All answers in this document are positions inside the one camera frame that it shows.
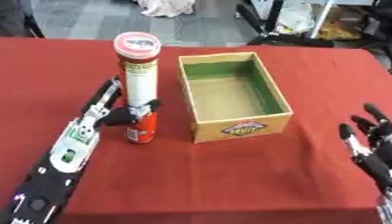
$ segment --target cardboard box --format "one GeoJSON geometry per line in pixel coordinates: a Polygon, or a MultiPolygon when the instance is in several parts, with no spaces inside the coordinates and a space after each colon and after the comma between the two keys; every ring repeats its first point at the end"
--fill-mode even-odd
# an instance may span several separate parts
{"type": "Polygon", "coordinates": [[[194,142],[282,132],[293,112],[254,52],[179,57],[194,142]]]}

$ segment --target table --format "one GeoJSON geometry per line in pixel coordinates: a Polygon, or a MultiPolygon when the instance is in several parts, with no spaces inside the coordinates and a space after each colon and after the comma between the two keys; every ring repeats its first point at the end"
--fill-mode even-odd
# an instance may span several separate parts
{"type": "MultiPolygon", "coordinates": [[[[2,206],[117,67],[100,40],[1,38],[0,59],[2,206]]],[[[391,82],[362,50],[164,47],[157,138],[134,145],[105,128],[60,223],[378,223],[377,189],[337,127],[364,102],[392,116],[391,82]],[[282,134],[192,143],[178,56],[227,52],[257,52],[269,69],[294,110],[282,134]]]]}
{"type": "MultiPolygon", "coordinates": [[[[272,2],[276,0],[250,0],[251,3],[255,6],[256,12],[259,14],[259,17],[263,17],[263,12],[265,5],[272,5],[272,2]]],[[[372,5],[374,0],[284,0],[289,4],[294,3],[304,3],[304,4],[323,4],[323,10],[320,11],[318,17],[316,19],[316,24],[314,28],[309,33],[309,37],[315,39],[319,34],[319,30],[323,25],[324,21],[326,21],[326,16],[329,11],[333,7],[334,4],[353,4],[353,5],[372,5]]]]}

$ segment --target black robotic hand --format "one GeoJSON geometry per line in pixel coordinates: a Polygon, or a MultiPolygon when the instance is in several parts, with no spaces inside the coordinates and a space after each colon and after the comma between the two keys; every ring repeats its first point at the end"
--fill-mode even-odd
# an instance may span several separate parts
{"type": "Polygon", "coordinates": [[[381,193],[389,193],[392,190],[389,172],[392,169],[392,123],[375,105],[365,104],[364,109],[377,123],[357,115],[351,116],[351,120],[367,136],[370,149],[361,145],[352,129],[344,123],[339,127],[340,138],[350,148],[352,160],[374,179],[381,193]]]}

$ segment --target gray floor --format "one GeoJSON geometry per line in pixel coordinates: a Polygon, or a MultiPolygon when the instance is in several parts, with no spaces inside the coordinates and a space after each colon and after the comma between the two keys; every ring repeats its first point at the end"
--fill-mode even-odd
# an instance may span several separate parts
{"type": "Polygon", "coordinates": [[[113,39],[121,32],[150,32],[167,46],[240,46],[256,33],[235,19],[238,0],[196,0],[196,12],[146,17],[130,0],[31,0],[48,38],[113,39]]]}

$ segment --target cylindrical container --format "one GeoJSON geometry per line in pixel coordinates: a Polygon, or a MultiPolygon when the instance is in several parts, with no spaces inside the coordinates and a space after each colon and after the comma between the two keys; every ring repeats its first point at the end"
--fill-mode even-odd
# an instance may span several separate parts
{"type": "MultiPolygon", "coordinates": [[[[144,32],[125,32],[115,38],[114,44],[124,103],[138,108],[157,99],[159,39],[144,32]]],[[[132,143],[148,143],[156,128],[157,113],[153,112],[138,124],[126,127],[127,137],[132,143]]]]}

